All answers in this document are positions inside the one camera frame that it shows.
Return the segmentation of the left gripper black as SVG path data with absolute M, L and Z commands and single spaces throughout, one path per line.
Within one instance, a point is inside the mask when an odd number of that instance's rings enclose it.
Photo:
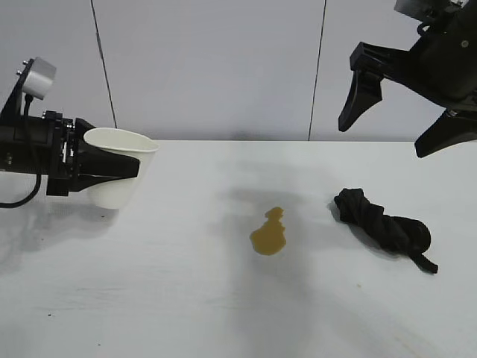
M 89 145 L 84 135 L 94 128 L 85 119 L 47 111 L 1 123 L 1 170 L 47 177 L 46 194 L 67 196 L 76 156 L 76 192 L 115 180 L 136 178 L 140 161 Z

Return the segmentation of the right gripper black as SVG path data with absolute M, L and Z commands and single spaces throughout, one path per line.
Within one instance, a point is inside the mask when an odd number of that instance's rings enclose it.
M 419 21 L 419 38 L 407 50 L 360 42 L 350 55 L 353 79 L 338 130 L 382 100 L 388 79 L 442 107 L 473 110 L 476 91 L 476 2 L 396 1 L 394 10 Z M 446 110 L 414 143 L 419 158 L 476 141 L 476 112 Z

